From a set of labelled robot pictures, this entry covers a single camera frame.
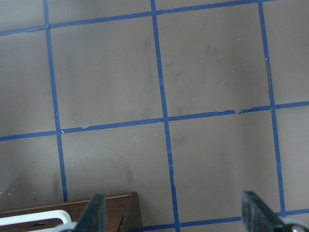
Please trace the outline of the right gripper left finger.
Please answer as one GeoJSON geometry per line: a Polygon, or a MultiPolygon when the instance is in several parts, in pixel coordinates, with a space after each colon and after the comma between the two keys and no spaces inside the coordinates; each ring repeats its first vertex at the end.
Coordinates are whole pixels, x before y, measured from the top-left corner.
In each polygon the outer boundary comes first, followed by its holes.
{"type": "Polygon", "coordinates": [[[107,228],[107,206],[104,194],[94,194],[76,224],[77,232],[104,232],[107,228]]]}

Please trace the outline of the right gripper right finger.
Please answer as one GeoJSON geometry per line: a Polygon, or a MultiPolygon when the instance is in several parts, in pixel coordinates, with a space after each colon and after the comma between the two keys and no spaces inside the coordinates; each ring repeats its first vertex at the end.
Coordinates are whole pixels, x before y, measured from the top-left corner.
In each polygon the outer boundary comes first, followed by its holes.
{"type": "Polygon", "coordinates": [[[253,191],[243,191],[241,219],[247,232],[281,232],[282,220],[253,191]]]}

